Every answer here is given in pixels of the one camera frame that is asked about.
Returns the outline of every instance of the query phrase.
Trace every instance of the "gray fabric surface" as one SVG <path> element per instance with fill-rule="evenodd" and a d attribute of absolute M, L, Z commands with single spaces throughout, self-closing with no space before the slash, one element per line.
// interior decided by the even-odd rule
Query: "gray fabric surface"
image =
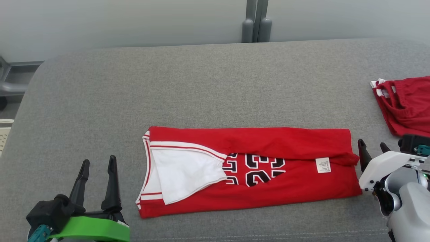
<path fill-rule="evenodd" d="M 135 205 L 146 171 L 141 137 L 151 125 L 348 128 L 356 154 L 363 138 L 377 156 L 380 142 L 396 149 L 397 138 L 369 82 L 428 75 L 429 56 L 418 43 L 357 39 L 116 48 L 48 60 L 0 160 L 0 234 L 24 241 L 26 214 L 39 200 L 68 195 L 86 158 L 85 207 L 98 210 L 113 154 L 132 241 L 388 242 L 369 193 L 143 220 Z"/>

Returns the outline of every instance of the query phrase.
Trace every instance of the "care label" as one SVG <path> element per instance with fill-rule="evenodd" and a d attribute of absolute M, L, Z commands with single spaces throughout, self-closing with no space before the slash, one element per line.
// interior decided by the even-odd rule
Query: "care label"
<path fill-rule="evenodd" d="M 318 173 L 327 173 L 332 171 L 332 169 L 330 168 L 330 160 L 328 157 L 318 158 L 318 159 L 315 159 L 315 161 L 316 161 L 316 169 L 318 170 Z"/>

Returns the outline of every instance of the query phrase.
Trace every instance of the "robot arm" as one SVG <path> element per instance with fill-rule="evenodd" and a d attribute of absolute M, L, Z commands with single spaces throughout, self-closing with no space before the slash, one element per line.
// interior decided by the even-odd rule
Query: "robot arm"
<path fill-rule="evenodd" d="M 429 162 L 430 138 L 405 135 L 394 152 L 381 143 L 383 154 L 371 158 L 363 140 L 358 141 L 363 174 L 359 184 L 371 190 L 388 217 L 389 236 L 394 242 L 427 241 L 430 238 L 430 192 L 420 165 Z"/>

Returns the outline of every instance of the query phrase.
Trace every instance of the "folded jersey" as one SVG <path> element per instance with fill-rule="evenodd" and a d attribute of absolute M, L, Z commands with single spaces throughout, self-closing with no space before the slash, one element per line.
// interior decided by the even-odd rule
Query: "folded jersey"
<path fill-rule="evenodd" d="M 361 194 L 347 129 L 150 127 L 142 218 Z M 329 158 L 319 173 L 317 158 Z"/>

